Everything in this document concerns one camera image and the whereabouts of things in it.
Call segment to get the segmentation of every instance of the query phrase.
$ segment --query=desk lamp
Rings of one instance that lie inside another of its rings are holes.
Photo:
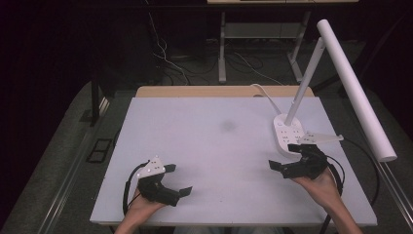
[[[329,137],[305,134],[300,121],[294,117],[313,77],[319,59],[321,58],[324,49],[327,48],[377,161],[390,162],[396,159],[397,156],[395,155],[392,145],[377,119],[377,116],[331,29],[330,24],[326,19],[323,19],[318,22],[317,28],[319,29],[320,38],[310,58],[310,62],[303,76],[303,81],[300,84],[288,114],[280,114],[274,119],[274,128],[277,138],[276,142],[282,155],[293,160],[299,159],[301,157],[300,154],[289,151],[288,145],[290,143],[300,143],[300,140],[308,139],[308,137],[313,137],[313,139],[310,140],[312,143],[341,139],[340,136]]]

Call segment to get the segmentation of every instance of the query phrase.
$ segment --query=human hand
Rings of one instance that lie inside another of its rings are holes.
[[[133,233],[133,231],[140,224],[144,223],[155,211],[165,206],[165,204],[150,202],[146,198],[140,196],[140,192],[137,188],[134,191],[133,198],[135,199],[131,202],[124,220],[122,220],[121,224],[119,224],[116,229],[116,234]]]
[[[330,169],[325,169],[316,179],[297,177],[292,180],[303,186],[313,200],[324,208],[333,219],[340,234],[362,233],[341,200]]]
[[[303,186],[313,200],[325,209],[342,204],[334,177],[328,168],[315,179],[303,176],[292,180]]]

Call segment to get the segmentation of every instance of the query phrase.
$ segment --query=white tabletop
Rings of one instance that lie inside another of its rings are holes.
[[[292,97],[274,97],[287,112]],[[176,164],[165,187],[193,186],[176,207],[157,211],[147,225],[311,225],[326,213],[299,185],[272,171],[268,160],[289,163],[277,151],[265,97],[136,97],[131,101],[91,222],[119,223],[125,182],[139,164],[158,155]],[[296,116],[306,131],[335,135],[317,97],[305,97]],[[339,142],[319,148],[346,171],[343,200],[359,225],[376,225]],[[132,181],[130,198],[137,179]]]

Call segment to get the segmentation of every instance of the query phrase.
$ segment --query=black cable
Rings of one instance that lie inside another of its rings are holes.
[[[340,166],[341,170],[343,171],[343,180],[341,180],[340,176],[338,175],[338,172],[337,172],[336,168],[334,167],[334,165],[332,165],[330,163],[328,164],[328,169],[330,169],[331,173],[333,174],[333,177],[334,177],[336,185],[337,185],[338,193],[341,196],[343,194],[343,184],[344,184],[344,174],[345,173],[344,173],[344,169],[340,165],[340,163],[335,159],[333,159],[333,160]],[[321,227],[321,230],[319,231],[319,234],[325,233],[325,230],[327,229],[328,224],[330,223],[330,221],[331,221],[331,216],[328,214],[327,217],[324,220],[324,223],[322,224],[322,227]]]
[[[370,206],[373,206],[376,203],[377,197],[379,196],[379,191],[380,191],[380,174],[379,174],[379,170],[376,167],[376,164],[373,161],[373,158],[371,157],[371,155],[367,152],[367,150],[365,150],[363,147],[361,147],[361,145],[355,143],[354,141],[345,138],[344,140],[351,143],[352,145],[354,145],[355,147],[357,147],[358,149],[360,149],[365,156],[367,156],[368,161],[371,163],[373,169],[374,169],[374,174],[376,176],[376,190],[374,191],[373,197],[370,200]]]
[[[137,166],[135,169],[133,169],[128,181],[125,183],[124,200],[123,200],[123,205],[122,205],[123,210],[124,210],[124,215],[127,214],[128,209],[129,209],[128,196],[129,196],[129,190],[131,188],[131,179],[133,178],[133,175],[136,173],[138,169],[145,167],[148,163],[149,163],[149,160],[147,163],[143,163]]]
[[[110,231],[113,233],[113,234],[115,234],[115,228],[113,227],[113,226],[109,226],[109,229],[110,229]]]
[[[132,198],[131,201],[128,203],[128,207],[130,207],[131,203],[139,196],[140,196],[140,193],[138,193],[136,196],[134,196],[134,198]]]
[[[122,128],[120,128],[120,129],[116,132],[115,136],[113,136],[113,148],[115,148],[115,146],[116,146],[116,142],[118,141],[119,133],[121,132],[121,130],[122,130]]]
[[[168,78],[170,79],[170,85],[173,86],[173,78],[167,74],[164,70],[162,71],[164,73],[164,75],[168,76]]]

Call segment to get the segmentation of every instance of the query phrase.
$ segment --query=cable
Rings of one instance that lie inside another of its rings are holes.
[[[243,56],[241,56],[240,54],[238,54],[238,53],[234,53],[234,54],[237,55],[238,57],[240,57],[240,58],[241,58],[255,73],[257,73],[258,75],[260,75],[260,76],[262,76],[262,77],[265,77],[265,78],[267,78],[267,79],[270,79],[270,80],[272,80],[272,81],[275,81],[275,82],[277,82],[278,84],[280,84],[280,85],[283,86],[283,83],[281,83],[280,81],[278,81],[278,80],[276,80],[276,79],[273,79],[273,78],[271,78],[271,77],[269,77],[269,76],[266,76],[266,75],[258,72],[257,70],[255,70],[255,68],[254,68],[253,66],[251,66],[251,65],[248,63],[248,61],[245,60],[245,58],[244,58]]]
[[[115,228],[113,226],[109,226],[110,231],[114,234],[115,233]]]
[[[130,207],[130,206],[131,206],[131,203],[132,203],[137,197],[139,197],[139,196],[140,196],[140,193],[138,193],[136,196],[134,196],[134,198],[131,199],[131,201],[128,203],[128,207]]]
[[[123,207],[123,210],[124,210],[124,215],[127,214],[128,209],[129,209],[129,205],[130,205],[130,203],[128,203],[128,196],[129,196],[129,190],[131,188],[131,179],[133,178],[133,175],[136,173],[136,171],[138,169],[145,167],[148,163],[149,163],[149,160],[148,160],[147,163],[140,164],[139,166],[134,168],[133,171],[131,172],[131,175],[130,175],[128,181],[125,183],[124,200],[123,200],[123,204],[122,204],[122,207]]]
[[[335,182],[336,182],[338,193],[341,196],[343,194],[343,185],[344,185],[344,179],[345,179],[344,178],[344,176],[345,176],[344,169],[337,160],[335,160],[334,158],[332,158],[330,156],[327,156],[327,157],[334,160],[340,166],[340,168],[343,172],[343,179],[340,179],[340,176],[338,175],[338,172],[337,172],[336,168],[334,167],[334,165],[328,163],[328,169],[330,169],[331,173],[333,174],[333,177],[334,177]],[[325,233],[325,230],[327,229],[328,224],[330,223],[330,221],[331,221],[331,216],[328,214],[327,217],[324,220],[324,223],[322,224],[322,227],[321,227],[321,230],[319,231],[319,234]]]
[[[258,87],[262,92],[264,92],[265,96],[267,97],[267,99],[271,102],[271,104],[273,105],[274,109],[276,109],[277,112],[279,112],[279,114],[282,114],[282,112],[280,111],[279,107],[273,102],[273,100],[270,98],[270,96],[267,94],[267,92],[264,90],[264,88],[258,84],[252,84],[251,86],[255,86]]]
[[[357,147],[358,149],[360,149],[365,156],[367,156],[368,161],[371,163],[373,169],[374,169],[374,174],[376,176],[376,190],[374,191],[373,197],[370,200],[370,206],[373,206],[376,203],[377,197],[379,196],[379,191],[380,191],[380,174],[379,174],[379,170],[377,169],[376,165],[374,164],[373,158],[371,157],[371,155],[363,148],[361,147],[359,144],[355,143],[354,141],[345,138],[344,140],[351,143],[352,145],[354,145],[355,147]]]
[[[173,63],[173,62],[171,62],[171,61],[169,61],[169,60],[167,59],[167,46],[168,46],[168,44],[167,44],[167,42],[166,42],[164,39],[162,39],[162,40],[164,41],[164,43],[165,43],[165,47],[162,47],[162,46],[161,46],[160,40],[159,40],[159,36],[158,36],[158,32],[157,32],[157,30],[156,30],[156,28],[155,28],[155,22],[154,22],[154,20],[153,20],[153,18],[152,18],[152,14],[151,14],[151,13],[148,13],[148,15],[149,15],[149,19],[150,19],[150,21],[151,21],[150,24],[152,25],[152,29],[154,30],[154,33],[155,33],[156,44],[157,44],[157,46],[161,49],[162,54],[163,54],[163,56],[158,56],[158,55],[156,55],[156,54],[154,53],[154,56],[156,56],[156,57],[158,57],[158,58],[160,58],[160,59],[163,59],[165,62],[173,65],[173,66],[176,67],[176,68],[178,68],[178,69],[181,71],[182,76],[183,76],[183,77],[185,78],[185,80],[186,80],[185,85],[186,85],[186,86],[187,86],[187,85],[191,85],[191,82],[189,81],[188,77],[186,77],[186,74],[185,74],[185,72],[183,71],[183,69],[182,69],[181,67],[179,67],[178,65],[176,65],[175,63]]]

